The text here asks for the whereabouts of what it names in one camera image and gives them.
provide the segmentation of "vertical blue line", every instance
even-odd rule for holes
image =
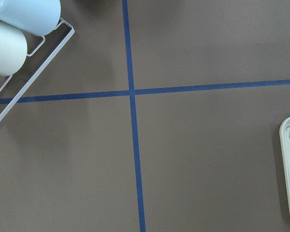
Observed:
[[[123,9],[123,19],[124,19],[124,29],[125,29],[134,166],[135,166],[137,202],[138,202],[138,208],[139,208],[139,223],[140,223],[140,232],[146,232],[127,0],[122,0],[122,9]]]

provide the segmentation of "horizontal blue line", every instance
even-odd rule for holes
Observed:
[[[144,95],[144,94],[175,93],[175,92],[189,92],[189,91],[202,91],[202,90],[214,90],[214,89],[247,88],[247,87],[262,87],[262,86],[282,86],[282,85],[290,85],[290,80],[258,81],[258,82],[242,82],[242,83],[215,84],[215,85],[202,85],[202,86],[183,86],[183,87],[136,89],[135,94],[136,95]],[[18,103],[45,102],[45,101],[48,102],[48,101],[86,99],[86,98],[105,98],[105,97],[117,97],[117,96],[129,96],[129,90],[22,97],[18,100]],[[12,100],[12,98],[1,98],[0,104],[8,104],[8,103],[10,103],[11,100]]]
[[[189,91],[202,91],[202,90],[214,90],[214,89],[247,88],[247,87],[262,87],[262,86],[281,86],[281,85],[290,85],[290,80],[258,81],[258,82],[242,82],[242,83],[215,84],[215,85],[202,85],[202,86],[137,89],[137,90],[135,90],[135,94],[136,95],[144,95],[144,94],[175,93],[175,92],[189,92]]]
[[[86,98],[105,98],[105,97],[117,97],[128,96],[128,90],[121,91],[109,91],[109,92],[93,92],[93,93],[72,93],[72,94],[59,94],[59,95],[47,95],[47,96],[33,96],[22,97],[17,102],[48,102],[48,101],[60,101],[60,100],[73,100],[73,99],[86,99]],[[0,99],[0,104],[10,103],[12,98]]]

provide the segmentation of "mug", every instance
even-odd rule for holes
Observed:
[[[36,36],[52,32],[60,13],[60,0],[0,0],[0,20]]]
[[[17,72],[27,56],[27,41],[21,30],[0,22],[0,76]]]

